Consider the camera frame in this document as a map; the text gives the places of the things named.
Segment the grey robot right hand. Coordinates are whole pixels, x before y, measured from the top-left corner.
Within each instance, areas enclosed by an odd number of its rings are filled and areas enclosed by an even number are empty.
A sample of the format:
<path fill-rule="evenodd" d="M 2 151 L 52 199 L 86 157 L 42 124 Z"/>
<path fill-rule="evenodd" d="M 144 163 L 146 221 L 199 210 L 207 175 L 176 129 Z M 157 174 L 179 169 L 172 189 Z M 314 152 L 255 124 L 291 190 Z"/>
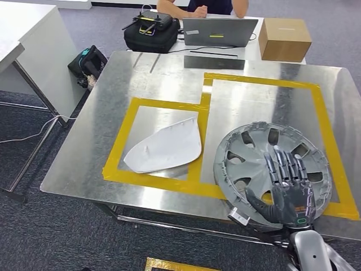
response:
<path fill-rule="evenodd" d="M 295 156 L 274 146 L 277 169 L 271 154 L 264 154 L 272 184 L 273 204 L 267 204 L 246 188 L 247 200 L 263 218 L 291 229 L 308 228 L 316 216 L 316 201 L 306 167 L 298 154 Z"/>

